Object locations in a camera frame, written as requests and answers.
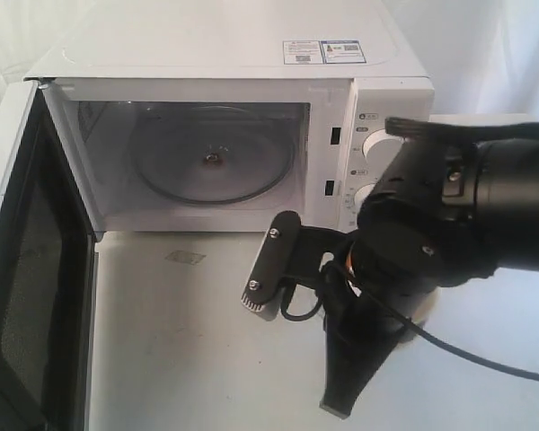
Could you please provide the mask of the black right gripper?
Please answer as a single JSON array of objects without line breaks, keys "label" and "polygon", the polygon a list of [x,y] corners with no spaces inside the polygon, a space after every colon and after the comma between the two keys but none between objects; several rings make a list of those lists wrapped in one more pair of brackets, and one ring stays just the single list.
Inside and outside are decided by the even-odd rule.
[{"label": "black right gripper", "polygon": [[334,261],[358,282],[352,284],[336,268],[325,270],[323,289],[326,338],[325,387],[320,408],[346,419],[362,391],[399,342],[417,337],[369,294],[424,327],[439,298],[429,287],[376,256],[347,233],[333,249]]}]

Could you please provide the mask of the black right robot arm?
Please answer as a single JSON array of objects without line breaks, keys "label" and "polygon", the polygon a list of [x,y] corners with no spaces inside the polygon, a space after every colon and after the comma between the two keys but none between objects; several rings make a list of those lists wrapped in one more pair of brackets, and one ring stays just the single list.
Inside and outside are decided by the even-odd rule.
[{"label": "black right robot arm", "polygon": [[321,407],[346,418],[440,287],[499,268],[539,271],[539,122],[459,126],[389,118],[402,147],[323,267]]}]

